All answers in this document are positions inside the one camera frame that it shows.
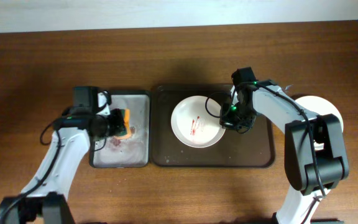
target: gray tray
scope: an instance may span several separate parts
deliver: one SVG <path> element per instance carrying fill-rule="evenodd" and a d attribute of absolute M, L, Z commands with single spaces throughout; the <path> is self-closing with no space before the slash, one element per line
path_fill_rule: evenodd
<path fill-rule="evenodd" d="M 94 150 L 100 149 L 104 140 L 91 142 L 89 164 L 95 168 L 143 167 L 149 161 L 150 93 L 144 90 L 110 93 L 110 110 L 130 109 L 129 126 L 133 134 L 125 140 L 107 138 L 105 147 L 99 151 Z"/>
<path fill-rule="evenodd" d="M 272 125 L 258 116 L 245 134 L 226 130 L 216 144 L 198 149 L 180 142 L 171 129 L 171 114 L 189 96 L 230 92 L 232 85 L 162 85 L 152 92 L 150 159 L 158 166 L 266 168 L 275 160 Z M 212 97 L 219 104 L 225 96 Z"/>

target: white robotic arm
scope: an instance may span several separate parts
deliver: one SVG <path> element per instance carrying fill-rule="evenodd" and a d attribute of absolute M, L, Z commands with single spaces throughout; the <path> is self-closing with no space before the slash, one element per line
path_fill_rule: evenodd
<path fill-rule="evenodd" d="M 291 186 L 273 221 L 309 224 L 321 199 L 349 173 L 339 120 L 307 110 L 271 80 L 258 82 L 251 68 L 237 70 L 232 80 L 232 98 L 222 106 L 221 125 L 237 132 L 246 128 L 245 133 L 262 114 L 285 134 L 285 171 Z M 317 156 L 311 153 L 312 140 L 324 143 Z"/>
<path fill-rule="evenodd" d="M 106 99 L 106 95 L 98 93 L 98 106 L 103 109 L 96 114 L 105 117 L 110 115 L 109 104 L 107 102 L 108 99 Z M 27 197 L 44 197 L 50 192 L 56 192 L 58 194 L 63 194 L 66 200 L 68 200 L 68 192 L 78 165 L 83 156 L 90 149 L 90 136 L 88 130 L 79 129 L 77 127 L 61 128 L 53 132 L 49 150 L 33 179 L 23 188 L 22 194 L 33 188 L 47 172 L 58 149 L 59 139 L 57 131 L 61 136 L 60 140 L 62 144 L 57 160 L 51 173 L 43 184 Z"/>
<path fill-rule="evenodd" d="M 292 100 L 276 85 L 269 85 L 267 88 L 273 90 L 277 94 L 280 94 L 289 100 Z M 271 94 L 266 89 L 260 88 L 254 91 L 252 95 L 252 102 L 256 112 L 263 114 L 272 123 L 274 123 L 283 133 L 285 132 L 285 125 L 293 121 L 305 121 L 304 117 L 294 109 L 293 105 L 289 102 Z M 319 114 L 309 111 L 306 108 L 296 103 L 301 109 L 304 110 L 308 119 L 316 119 Z M 321 197 L 320 190 L 315 190 L 309 195 L 302 195 L 298 190 L 295 190 L 292 186 L 288 189 L 287 196 L 285 197 L 284 204 L 279 209 L 276 215 L 276 219 L 279 224 L 299 224 L 305 220 L 305 224 L 310 223 L 310 219 L 317 209 L 319 202 L 311 207 L 315 198 Z"/>

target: yellow sponge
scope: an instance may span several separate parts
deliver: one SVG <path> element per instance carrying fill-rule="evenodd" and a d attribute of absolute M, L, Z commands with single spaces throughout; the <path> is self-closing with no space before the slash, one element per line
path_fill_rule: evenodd
<path fill-rule="evenodd" d="M 129 127 L 129 118 L 131 118 L 131 111 L 129 109 L 125 109 L 124 111 L 124 126 L 125 130 L 127 131 L 127 134 L 124 136 L 114 136 L 114 138 L 119 140 L 129 139 L 132 136 L 131 129 Z"/>

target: white wall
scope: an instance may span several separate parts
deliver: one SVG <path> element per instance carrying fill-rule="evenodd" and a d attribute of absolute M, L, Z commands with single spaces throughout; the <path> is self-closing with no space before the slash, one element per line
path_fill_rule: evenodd
<path fill-rule="evenodd" d="M 358 19 L 358 0 L 0 0 L 0 32 Z"/>

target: robotic arm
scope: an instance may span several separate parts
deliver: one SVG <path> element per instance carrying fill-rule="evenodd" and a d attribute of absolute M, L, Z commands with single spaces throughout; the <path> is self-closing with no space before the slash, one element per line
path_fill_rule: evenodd
<path fill-rule="evenodd" d="M 96 87 L 74 88 L 74 105 L 43 131 L 54 132 L 49 150 L 33 179 L 17 197 L 0 204 L 0 223 L 26 223 L 43 216 L 45 223 L 74 223 L 66 203 L 71 183 L 92 140 L 127 134 L 121 110 L 109 110 L 110 94 Z"/>
<path fill-rule="evenodd" d="M 315 205 L 349 175 L 338 118 L 320 116 L 300 106 L 273 81 L 256 80 L 251 68 L 238 69 L 232 80 L 232 98 L 222 105 L 220 124 L 246 133 L 256 116 L 263 114 L 285 134 L 285 173 L 291 186 L 273 220 L 309 223 Z M 238 102 L 233 104 L 236 93 Z M 316 152 L 314 142 L 324 143 L 324 149 Z"/>

